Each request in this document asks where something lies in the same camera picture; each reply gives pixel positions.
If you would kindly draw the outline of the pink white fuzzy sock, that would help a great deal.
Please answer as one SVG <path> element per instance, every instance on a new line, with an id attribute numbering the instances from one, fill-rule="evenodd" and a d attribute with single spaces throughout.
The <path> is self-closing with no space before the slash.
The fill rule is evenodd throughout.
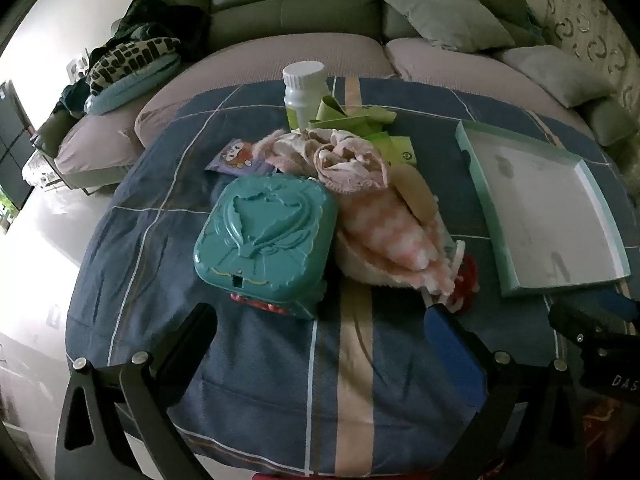
<path id="1" fill-rule="evenodd" d="M 444 225 L 425 226 L 392 188 L 339 195 L 335 251 L 343 273 L 363 284 L 454 292 Z"/>

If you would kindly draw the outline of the grey white throw pillow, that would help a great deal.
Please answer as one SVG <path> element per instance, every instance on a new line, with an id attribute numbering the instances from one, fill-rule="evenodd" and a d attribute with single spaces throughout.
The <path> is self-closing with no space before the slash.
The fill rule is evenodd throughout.
<path id="1" fill-rule="evenodd" d="M 550 44 L 503 50 L 496 59 L 536 82 L 566 108 L 616 92 L 591 65 Z"/>

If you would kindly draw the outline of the teal plastic toy case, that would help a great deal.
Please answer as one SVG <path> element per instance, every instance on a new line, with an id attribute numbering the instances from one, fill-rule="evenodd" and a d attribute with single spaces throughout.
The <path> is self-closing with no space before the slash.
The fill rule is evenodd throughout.
<path id="1" fill-rule="evenodd" d="M 239 177 L 201 229 L 194 270 L 236 301 L 312 320 L 326 291 L 336 220 L 334 197 L 314 179 Z"/>

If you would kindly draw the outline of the green tissue box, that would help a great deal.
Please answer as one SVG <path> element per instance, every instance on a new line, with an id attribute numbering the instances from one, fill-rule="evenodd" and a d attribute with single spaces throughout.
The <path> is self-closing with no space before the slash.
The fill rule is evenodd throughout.
<path id="1" fill-rule="evenodd" d="M 378 132 L 367 136 L 367 140 L 378 149 L 390 166 L 416 166 L 416 153 L 408 136 L 390 136 L 387 132 Z"/>

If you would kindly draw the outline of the red white plush toy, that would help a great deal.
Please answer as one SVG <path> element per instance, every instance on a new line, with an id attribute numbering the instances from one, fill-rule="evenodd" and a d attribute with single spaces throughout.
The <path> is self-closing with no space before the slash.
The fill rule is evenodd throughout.
<path id="1" fill-rule="evenodd" d="M 477 264 L 471 255 L 464 255 L 454 280 L 454 292 L 447 300 L 448 310 L 454 313 L 469 310 L 479 291 Z"/>

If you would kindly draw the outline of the purple cartoon snack packet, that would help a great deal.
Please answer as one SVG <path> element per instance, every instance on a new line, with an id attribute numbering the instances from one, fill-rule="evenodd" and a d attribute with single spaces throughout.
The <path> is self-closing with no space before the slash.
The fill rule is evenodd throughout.
<path id="1" fill-rule="evenodd" d="M 253 144 L 232 139 L 205 167 L 206 171 L 233 177 L 265 176 L 272 174 L 273 166 L 253 153 Z"/>

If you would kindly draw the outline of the pink patterned cloth bundle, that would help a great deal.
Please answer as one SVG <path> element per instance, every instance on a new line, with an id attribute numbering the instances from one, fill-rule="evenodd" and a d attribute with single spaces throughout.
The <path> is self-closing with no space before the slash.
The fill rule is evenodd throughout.
<path id="1" fill-rule="evenodd" d="M 390 186 L 390 166 L 380 151 L 346 130 L 276 130 L 253 145 L 253 155 L 282 174 L 316 179 L 337 194 L 378 192 Z"/>

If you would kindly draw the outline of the lime green cloth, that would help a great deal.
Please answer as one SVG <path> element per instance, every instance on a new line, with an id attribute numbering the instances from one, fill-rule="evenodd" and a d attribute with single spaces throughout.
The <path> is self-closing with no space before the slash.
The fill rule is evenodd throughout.
<path id="1" fill-rule="evenodd" d="M 320 100 L 316 116 L 305 115 L 307 112 L 309 110 L 285 107 L 288 125 L 292 130 L 344 130 L 365 138 L 383 132 L 397 117 L 392 110 L 380 106 L 360 106 L 344 110 L 333 96 L 324 96 Z"/>

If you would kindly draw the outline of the grey green sofa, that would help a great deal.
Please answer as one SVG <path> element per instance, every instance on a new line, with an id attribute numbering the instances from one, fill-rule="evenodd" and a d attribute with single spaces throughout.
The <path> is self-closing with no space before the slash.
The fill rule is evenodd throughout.
<path id="1" fill-rule="evenodd" d="M 85 113 L 89 86 L 82 80 L 64 93 L 36 131 L 35 147 L 72 188 L 120 182 L 177 110 L 197 94 L 275 80 L 286 64 L 308 55 L 326 64 L 333 76 L 399 78 L 487 96 L 594 136 L 588 114 L 600 99 L 566 108 L 536 82 L 496 59 L 503 50 L 550 44 L 544 28 L 547 0 L 480 0 L 510 32 L 515 46 L 474 53 L 432 46 L 383 0 L 175 1 L 198 6 L 209 17 L 208 43 L 198 52 L 181 48 L 175 76 L 104 115 Z M 107 43 L 125 13 L 108 37 L 91 46 L 89 70 L 119 46 Z M 605 151 L 631 192 L 637 192 L 639 131 Z"/>

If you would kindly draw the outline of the blue plaid table cloth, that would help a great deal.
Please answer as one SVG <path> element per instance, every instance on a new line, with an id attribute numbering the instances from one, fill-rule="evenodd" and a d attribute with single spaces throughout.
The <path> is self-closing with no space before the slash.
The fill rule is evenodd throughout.
<path id="1" fill-rule="evenodd" d="M 399 79 L 365 79 L 369 105 L 396 113 L 449 232 L 480 268 L 480 292 L 462 316 L 488 347 L 544 365 L 562 344 L 547 321 L 550 296 L 500 294 L 480 201 L 454 138 L 471 119 L 585 159 L 611 207 L 632 266 L 639 216 L 620 170 L 596 142 L 548 117 L 484 96 Z M 231 140 L 256 141 L 286 124 L 280 81 L 204 92 L 172 121 L 119 185 L 88 246 L 66 323 L 70 359 L 122 364 L 153 348 L 200 302 L 218 332 L 174 424 L 196 452 L 267 474 L 403 474 L 436 466 L 472 418 L 423 331 L 413 290 L 375 288 L 363 312 L 341 306 L 333 275 L 317 321 L 243 306 L 194 272 L 193 247 L 222 190 L 208 163 Z"/>

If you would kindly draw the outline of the leopard print cushion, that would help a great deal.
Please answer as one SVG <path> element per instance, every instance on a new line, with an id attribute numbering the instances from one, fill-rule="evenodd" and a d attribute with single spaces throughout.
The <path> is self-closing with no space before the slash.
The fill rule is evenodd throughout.
<path id="1" fill-rule="evenodd" d="M 172 37 L 130 41 L 108 50 L 91 66 L 87 84 L 97 96 L 128 76 L 154 74 L 179 61 L 181 41 Z"/>

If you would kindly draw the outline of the teal rimmed white tray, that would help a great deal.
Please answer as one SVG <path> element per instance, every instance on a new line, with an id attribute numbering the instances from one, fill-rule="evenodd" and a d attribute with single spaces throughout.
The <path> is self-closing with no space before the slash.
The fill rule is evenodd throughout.
<path id="1" fill-rule="evenodd" d="M 611 208 L 585 159 L 503 128 L 462 120 L 456 140 L 482 206 L 503 295 L 628 278 Z"/>

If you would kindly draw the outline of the dark cabinet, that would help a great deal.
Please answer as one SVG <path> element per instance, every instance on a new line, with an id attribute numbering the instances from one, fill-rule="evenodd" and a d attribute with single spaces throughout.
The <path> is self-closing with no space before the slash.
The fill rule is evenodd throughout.
<path id="1" fill-rule="evenodd" d="M 24 207 L 34 188 L 23 178 L 23 167 L 35 151 L 32 142 L 30 142 L 31 137 L 32 123 L 22 107 L 13 82 L 10 80 L 2 82 L 0 183 L 2 192 L 17 210 Z"/>

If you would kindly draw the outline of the tan shoe insole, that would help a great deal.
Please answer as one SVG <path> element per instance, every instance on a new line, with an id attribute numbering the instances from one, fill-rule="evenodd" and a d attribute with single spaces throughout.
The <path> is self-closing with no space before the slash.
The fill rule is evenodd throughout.
<path id="1" fill-rule="evenodd" d="M 435 219 L 438 213 L 435 196 L 416 168 L 408 164 L 391 166 L 390 182 L 422 226 Z"/>

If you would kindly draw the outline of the patterned beige curtain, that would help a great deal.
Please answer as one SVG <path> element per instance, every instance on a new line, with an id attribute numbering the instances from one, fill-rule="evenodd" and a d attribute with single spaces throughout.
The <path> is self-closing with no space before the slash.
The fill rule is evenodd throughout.
<path id="1" fill-rule="evenodd" d="M 639 53 L 602 0 L 547 0 L 544 28 L 550 44 L 588 63 L 639 115 Z"/>

